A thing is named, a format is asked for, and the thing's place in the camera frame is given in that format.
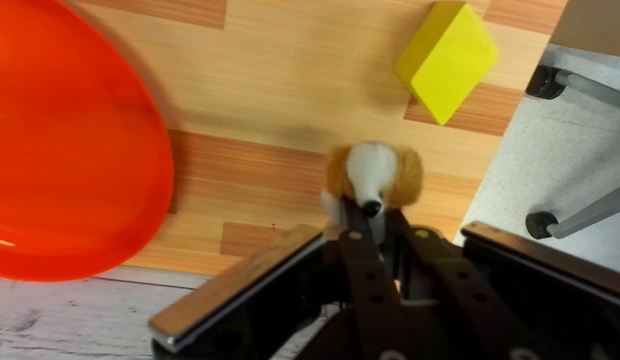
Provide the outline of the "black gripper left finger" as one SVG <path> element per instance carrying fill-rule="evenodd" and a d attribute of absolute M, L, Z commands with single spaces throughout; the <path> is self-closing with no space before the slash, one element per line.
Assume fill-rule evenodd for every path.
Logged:
<path fill-rule="evenodd" d="M 373 231 L 361 209 L 345 203 L 346 227 L 338 244 L 348 275 L 361 357 L 365 360 L 415 360 L 410 327 L 388 276 Z"/>

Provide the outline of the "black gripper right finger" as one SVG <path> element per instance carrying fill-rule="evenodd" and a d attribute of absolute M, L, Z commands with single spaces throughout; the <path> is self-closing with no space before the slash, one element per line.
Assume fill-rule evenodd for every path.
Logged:
<path fill-rule="evenodd" d="M 540 341 L 512 314 L 480 271 L 438 231 L 388 214 L 393 272 L 410 308 L 429 314 L 429 354 L 443 360 L 544 360 Z"/>

